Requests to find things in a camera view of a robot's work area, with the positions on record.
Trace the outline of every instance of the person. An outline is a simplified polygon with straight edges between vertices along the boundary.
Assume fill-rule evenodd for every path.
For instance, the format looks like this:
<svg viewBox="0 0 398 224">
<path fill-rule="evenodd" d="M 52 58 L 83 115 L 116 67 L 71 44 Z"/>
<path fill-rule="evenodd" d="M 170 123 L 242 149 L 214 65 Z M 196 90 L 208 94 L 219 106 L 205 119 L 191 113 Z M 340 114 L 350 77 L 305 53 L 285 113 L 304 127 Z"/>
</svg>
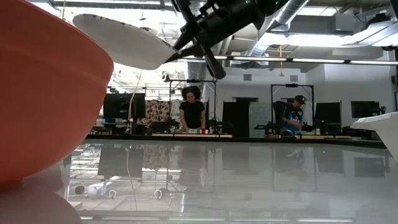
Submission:
<svg viewBox="0 0 398 224">
<path fill-rule="evenodd" d="M 303 121 L 303 110 L 301 106 L 305 104 L 305 97 L 302 95 L 298 95 L 294 98 L 294 102 L 292 104 L 288 104 L 285 107 L 283 114 L 283 130 L 290 130 L 293 133 L 296 131 L 301 131 L 304 124 Z"/>
<path fill-rule="evenodd" d="M 200 90 L 197 86 L 188 86 L 182 89 L 184 102 L 180 105 L 180 120 L 183 132 L 189 129 L 205 129 L 205 106 L 200 99 Z"/>
</svg>

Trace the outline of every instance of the baseball cap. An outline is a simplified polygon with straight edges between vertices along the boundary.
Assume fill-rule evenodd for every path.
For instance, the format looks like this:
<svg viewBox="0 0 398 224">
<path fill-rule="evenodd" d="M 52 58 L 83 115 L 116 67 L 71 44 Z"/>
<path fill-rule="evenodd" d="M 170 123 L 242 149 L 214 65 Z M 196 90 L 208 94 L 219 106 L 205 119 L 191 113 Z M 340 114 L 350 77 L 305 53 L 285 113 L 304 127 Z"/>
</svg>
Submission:
<svg viewBox="0 0 398 224">
<path fill-rule="evenodd" d="M 297 101 L 297 102 L 299 102 L 300 104 L 305 104 L 305 97 L 304 96 L 302 96 L 302 95 L 297 95 L 295 98 L 294 98 L 294 100 L 295 101 Z"/>
</svg>

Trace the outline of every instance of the orange bowl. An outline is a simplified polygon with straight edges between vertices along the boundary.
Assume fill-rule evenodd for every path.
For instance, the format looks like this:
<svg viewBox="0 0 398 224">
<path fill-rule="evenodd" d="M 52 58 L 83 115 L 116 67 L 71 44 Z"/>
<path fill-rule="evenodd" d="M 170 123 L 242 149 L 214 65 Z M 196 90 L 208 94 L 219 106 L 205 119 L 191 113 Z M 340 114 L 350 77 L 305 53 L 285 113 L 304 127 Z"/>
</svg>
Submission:
<svg viewBox="0 0 398 224">
<path fill-rule="evenodd" d="M 89 133 L 113 71 L 78 29 L 23 0 L 0 7 L 0 188 L 69 155 Z"/>
</svg>

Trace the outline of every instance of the curly hair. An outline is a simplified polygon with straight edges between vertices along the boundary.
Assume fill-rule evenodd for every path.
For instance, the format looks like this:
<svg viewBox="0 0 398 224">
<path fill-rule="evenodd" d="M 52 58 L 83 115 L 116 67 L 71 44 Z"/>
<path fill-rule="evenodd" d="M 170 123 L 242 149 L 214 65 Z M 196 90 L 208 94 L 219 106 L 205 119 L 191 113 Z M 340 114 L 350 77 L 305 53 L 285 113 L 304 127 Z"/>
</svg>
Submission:
<svg viewBox="0 0 398 224">
<path fill-rule="evenodd" d="M 188 86 L 188 87 L 183 88 L 181 90 L 181 94 L 182 94 L 182 98 L 184 100 L 187 100 L 187 94 L 188 93 L 193 93 L 193 95 L 195 96 L 195 99 L 196 100 L 200 100 L 201 93 L 200 93 L 199 87 L 197 87 L 197 86 Z"/>
</svg>

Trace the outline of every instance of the black t-shirt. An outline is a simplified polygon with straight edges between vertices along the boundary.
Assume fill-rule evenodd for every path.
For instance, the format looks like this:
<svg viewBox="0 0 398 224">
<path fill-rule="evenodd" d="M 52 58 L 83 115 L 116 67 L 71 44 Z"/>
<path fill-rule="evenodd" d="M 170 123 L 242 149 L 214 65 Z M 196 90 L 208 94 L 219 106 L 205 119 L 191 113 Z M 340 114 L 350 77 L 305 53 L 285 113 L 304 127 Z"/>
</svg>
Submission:
<svg viewBox="0 0 398 224">
<path fill-rule="evenodd" d="M 285 107 L 284 118 L 289 121 L 302 122 L 303 121 L 303 110 L 301 108 L 295 108 L 293 105 L 288 104 Z M 298 131 L 297 127 L 294 125 L 285 126 L 284 129 L 289 129 L 291 131 Z"/>
<path fill-rule="evenodd" d="M 184 101 L 180 105 L 180 110 L 184 111 L 184 119 L 188 128 L 200 128 L 201 112 L 205 110 L 205 106 L 203 106 L 201 101 L 196 101 L 194 103 Z"/>
</svg>

